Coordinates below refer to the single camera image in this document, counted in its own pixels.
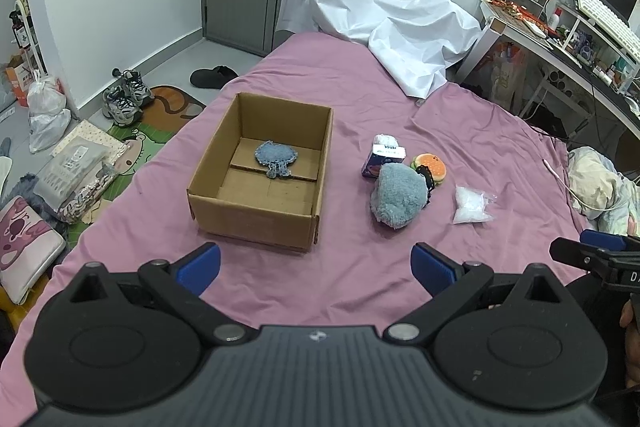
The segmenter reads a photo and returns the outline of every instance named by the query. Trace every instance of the keyboard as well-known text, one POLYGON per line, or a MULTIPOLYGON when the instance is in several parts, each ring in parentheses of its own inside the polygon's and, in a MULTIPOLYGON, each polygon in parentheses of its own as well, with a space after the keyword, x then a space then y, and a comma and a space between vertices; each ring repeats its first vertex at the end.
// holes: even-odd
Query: keyboard
POLYGON ((601 0, 578 0, 578 10, 594 19, 611 39, 626 49, 630 57, 640 62, 640 39, 601 0))

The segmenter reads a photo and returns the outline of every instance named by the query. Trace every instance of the white sheet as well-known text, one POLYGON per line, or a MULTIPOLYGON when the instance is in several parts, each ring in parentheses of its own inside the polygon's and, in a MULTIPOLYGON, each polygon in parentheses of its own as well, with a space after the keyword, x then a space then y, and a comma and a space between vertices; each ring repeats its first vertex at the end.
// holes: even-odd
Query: white sheet
POLYGON ((277 30, 322 31, 369 47, 405 94, 427 98, 480 34, 450 0, 282 0, 277 30))

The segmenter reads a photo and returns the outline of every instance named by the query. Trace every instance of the hamburger toy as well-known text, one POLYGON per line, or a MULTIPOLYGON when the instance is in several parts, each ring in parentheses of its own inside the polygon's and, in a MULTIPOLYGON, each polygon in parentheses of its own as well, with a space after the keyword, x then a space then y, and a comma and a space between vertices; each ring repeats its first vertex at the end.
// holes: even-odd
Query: hamburger toy
POLYGON ((444 180, 444 176, 447 175, 447 168, 444 162, 434 154, 420 154, 416 156, 411 164, 411 168, 417 170, 420 166, 427 167, 430 170, 433 182, 436 185, 440 185, 444 180))

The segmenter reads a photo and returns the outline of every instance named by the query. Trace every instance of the human hand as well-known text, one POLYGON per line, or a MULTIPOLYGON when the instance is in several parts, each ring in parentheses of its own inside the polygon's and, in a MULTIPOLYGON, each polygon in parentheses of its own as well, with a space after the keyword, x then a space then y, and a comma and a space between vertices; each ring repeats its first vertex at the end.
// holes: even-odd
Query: human hand
POLYGON ((625 333, 625 365, 626 365, 626 386, 632 387, 640 383, 640 333, 636 327, 634 309, 631 301, 627 301, 622 308, 620 315, 620 327, 626 328, 625 333))

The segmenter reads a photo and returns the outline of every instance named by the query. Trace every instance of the orange box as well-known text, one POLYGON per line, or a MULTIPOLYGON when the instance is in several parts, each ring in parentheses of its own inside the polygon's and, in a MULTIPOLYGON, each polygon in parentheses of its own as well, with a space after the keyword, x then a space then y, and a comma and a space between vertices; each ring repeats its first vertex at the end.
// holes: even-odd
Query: orange box
POLYGON ((14 55, 11 57, 6 70, 6 76, 11 82, 11 88, 14 92, 15 98, 18 99, 18 103, 22 107, 27 107, 27 92, 29 86, 33 82, 33 75, 29 70, 29 67, 22 60, 20 55, 14 55))

